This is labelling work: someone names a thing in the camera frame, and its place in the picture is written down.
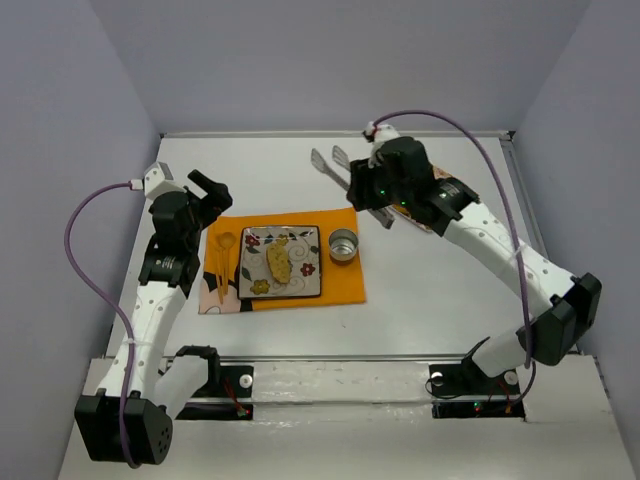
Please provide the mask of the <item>herb toast slice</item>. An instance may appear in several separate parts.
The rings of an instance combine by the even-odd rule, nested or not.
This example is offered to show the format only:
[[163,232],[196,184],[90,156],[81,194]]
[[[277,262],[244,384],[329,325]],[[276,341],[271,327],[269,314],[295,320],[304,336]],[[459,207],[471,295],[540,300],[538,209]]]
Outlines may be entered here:
[[288,284],[291,279],[291,267],[286,248],[280,243],[271,243],[266,250],[266,259],[274,280],[280,284]]

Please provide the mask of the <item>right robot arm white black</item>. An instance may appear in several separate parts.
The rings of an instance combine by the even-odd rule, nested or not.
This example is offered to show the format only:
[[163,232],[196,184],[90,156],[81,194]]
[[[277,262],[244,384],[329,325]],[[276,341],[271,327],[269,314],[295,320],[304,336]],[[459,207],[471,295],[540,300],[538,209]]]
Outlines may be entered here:
[[530,360],[555,366],[593,325],[601,282],[554,265],[513,235],[464,182],[437,177],[421,142],[395,137],[349,169],[347,198],[356,210],[403,207],[522,301],[525,324],[474,346],[463,362],[471,374],[495,378]]

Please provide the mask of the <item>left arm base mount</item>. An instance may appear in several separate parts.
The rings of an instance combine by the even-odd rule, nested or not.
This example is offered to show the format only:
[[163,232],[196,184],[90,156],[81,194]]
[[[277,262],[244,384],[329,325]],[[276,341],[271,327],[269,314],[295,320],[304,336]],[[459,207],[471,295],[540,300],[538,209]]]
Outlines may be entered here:
[[254,367],[222,364],[219,379],[211,377],[177,415],[185,421],[252,421]]

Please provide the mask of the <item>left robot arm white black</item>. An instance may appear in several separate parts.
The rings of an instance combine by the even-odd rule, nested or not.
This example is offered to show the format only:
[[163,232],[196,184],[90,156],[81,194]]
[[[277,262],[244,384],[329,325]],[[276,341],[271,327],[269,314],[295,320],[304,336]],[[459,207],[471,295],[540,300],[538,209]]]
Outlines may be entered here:
[[131,314],[114,301],[125,334],[95,392],[77,400],[74,417],[95,462],[136,469],[159,465],[168,455],[173,421],[196,391],[220,379],[220,358],[210,346],[185,346],[166,371],[160,369],[169,335],[200,268],[203,231],[232,205],[226,185],[198,170],[188,175],[204,191],[198,197],[154,163],[127,188],[150,201],[154,232],[144,252]]

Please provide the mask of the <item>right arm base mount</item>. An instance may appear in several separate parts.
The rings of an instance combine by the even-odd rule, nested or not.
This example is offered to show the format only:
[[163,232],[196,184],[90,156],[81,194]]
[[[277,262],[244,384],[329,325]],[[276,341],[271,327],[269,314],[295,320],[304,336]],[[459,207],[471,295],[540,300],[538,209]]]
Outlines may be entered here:
[[429,366],[425,390],[434,401],[435,419],[525,418],[515,370],[490,378],[468,376],[460,363],[436,363]]

